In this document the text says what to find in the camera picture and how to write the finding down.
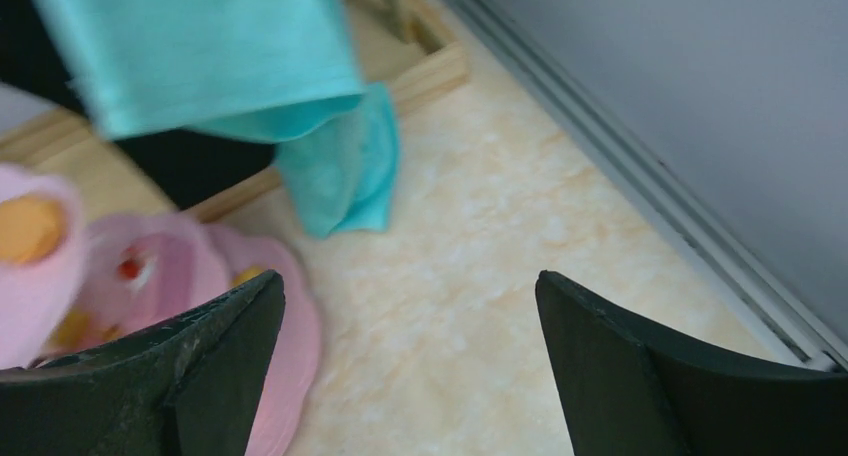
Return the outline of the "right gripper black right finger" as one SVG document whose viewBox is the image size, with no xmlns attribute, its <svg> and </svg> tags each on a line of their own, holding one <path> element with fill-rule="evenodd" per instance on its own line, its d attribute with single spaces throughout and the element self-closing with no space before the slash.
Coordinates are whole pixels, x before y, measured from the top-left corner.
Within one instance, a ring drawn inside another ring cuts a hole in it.
<svg viewBox="0 0 848 456">
<path fill-rule="evenodd" d="M 847 376 L 701 341 L 552 271 L 535 285 L 578 455 L 843 455 Z"/>
</svg>

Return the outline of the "yellow cake slice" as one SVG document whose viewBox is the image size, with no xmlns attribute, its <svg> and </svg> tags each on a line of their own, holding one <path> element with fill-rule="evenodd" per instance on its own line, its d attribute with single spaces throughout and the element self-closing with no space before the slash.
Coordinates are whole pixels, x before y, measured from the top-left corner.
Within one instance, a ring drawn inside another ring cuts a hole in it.
<svg viewBox="0 0 848 456">
<path fill-rule="evenodd" d="M 106 324 L 93 313 L 72 308 L 54 329 L 49 345 L 61 351 L 78 351 L 99 346 L 124 335 L 118 324 Z"/>
</svg>

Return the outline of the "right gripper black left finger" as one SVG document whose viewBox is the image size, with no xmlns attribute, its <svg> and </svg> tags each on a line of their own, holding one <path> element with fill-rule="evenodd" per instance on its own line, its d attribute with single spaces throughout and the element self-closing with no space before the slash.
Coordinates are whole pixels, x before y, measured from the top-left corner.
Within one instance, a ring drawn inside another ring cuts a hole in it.
<svg viewBox="0 0 848 456">
<path fill-rule="evenodd" d="M 267 271 L 171 319 L 1 374 L 5 455 L 242 455 L 285 312 Z"/>
</svg>

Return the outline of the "orange fish shaped biscuit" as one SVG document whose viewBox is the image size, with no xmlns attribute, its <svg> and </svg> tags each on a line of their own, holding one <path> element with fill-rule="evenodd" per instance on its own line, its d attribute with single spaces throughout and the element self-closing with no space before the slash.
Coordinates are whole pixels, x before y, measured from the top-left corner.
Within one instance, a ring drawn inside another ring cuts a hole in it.
<svg viewBox="0 0 848 456">
<path fill-rule="evenodd" d="M 232 286 L 233 287 L 240 286 L 240 285 L 244 284 L 245 282 L 257 277 L 258 275 L 261 275 L 264 271 L 265 271 L 265 269 L 263 267 L 256 266 L 256 265 L 250 266 L 250 267 L 242 270 L 241 272 L 239 272 L 238 274 L 235 275 L 235 277 L 232 280 Z"/>
</svg>

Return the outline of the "teal t-shirt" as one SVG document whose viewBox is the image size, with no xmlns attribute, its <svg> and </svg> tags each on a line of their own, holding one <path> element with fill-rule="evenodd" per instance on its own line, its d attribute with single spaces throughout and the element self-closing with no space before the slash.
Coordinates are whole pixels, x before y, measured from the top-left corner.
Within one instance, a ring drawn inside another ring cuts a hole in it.
<svg viewBox="0 0 848 456">
<path fill-rule="evenodd" d="M 304 230 L 382 232 L 399 161 L 342 0 L 34 0 L 98 132 L 269 145 Z"/>
</svg>

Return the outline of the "pink cake slice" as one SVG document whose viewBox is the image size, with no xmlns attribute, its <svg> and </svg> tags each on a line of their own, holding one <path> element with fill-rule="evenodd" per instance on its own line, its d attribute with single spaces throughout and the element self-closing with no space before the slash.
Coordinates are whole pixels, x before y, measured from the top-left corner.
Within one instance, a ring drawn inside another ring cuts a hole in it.
<svg viewBox="0 0 848 456">
<path fill-rule="evenodd" d="M 131 246 L 116 266 L 117 278 L 132 292 L 140 292 L 155 273 L 157 257 L 152 252 Z"/>
</svg>

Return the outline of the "round smooth biscuit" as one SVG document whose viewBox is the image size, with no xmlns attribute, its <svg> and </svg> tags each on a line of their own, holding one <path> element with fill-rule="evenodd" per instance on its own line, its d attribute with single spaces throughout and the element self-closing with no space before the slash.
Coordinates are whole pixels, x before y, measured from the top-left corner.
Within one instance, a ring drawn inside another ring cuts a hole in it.
<svg viewBox="0 0 848 456">
<path fill-rule="evenodd" d="M 1 262 L 32 264 L 63 242 L 66 215 L 58 200 L 24 194 L 1 202 Z"/>
</svg>

